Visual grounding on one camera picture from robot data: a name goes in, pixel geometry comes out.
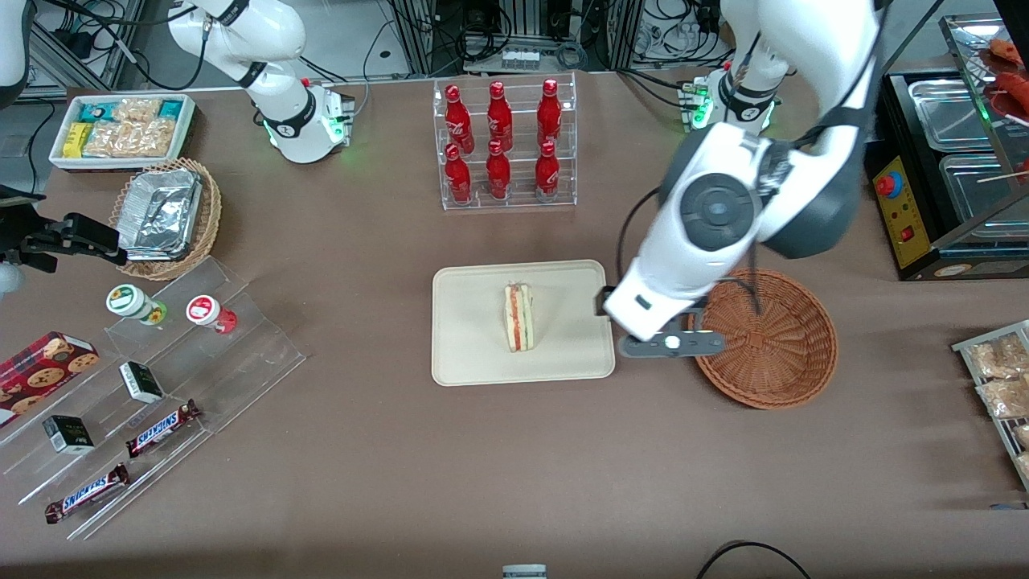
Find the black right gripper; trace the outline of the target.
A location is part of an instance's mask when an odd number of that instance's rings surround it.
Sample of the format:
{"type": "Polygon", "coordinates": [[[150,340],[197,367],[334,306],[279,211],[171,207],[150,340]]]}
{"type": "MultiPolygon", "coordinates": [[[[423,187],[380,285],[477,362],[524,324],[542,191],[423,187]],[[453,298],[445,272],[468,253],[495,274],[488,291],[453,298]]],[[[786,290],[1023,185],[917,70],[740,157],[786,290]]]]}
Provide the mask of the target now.
{"type": "Polygon", "coordinates": [[[37,254],[87,254],[114,266],[126,265],[126,252],[119,246],[119,233],[107,224],[95,223],[81,214],[68,214],[65,220],[45,219],[32,213],[27,217],[28,234],[23,238],[23,260],[37,254]],[[88,238],[96,233],[96,241],[88,238]]]}

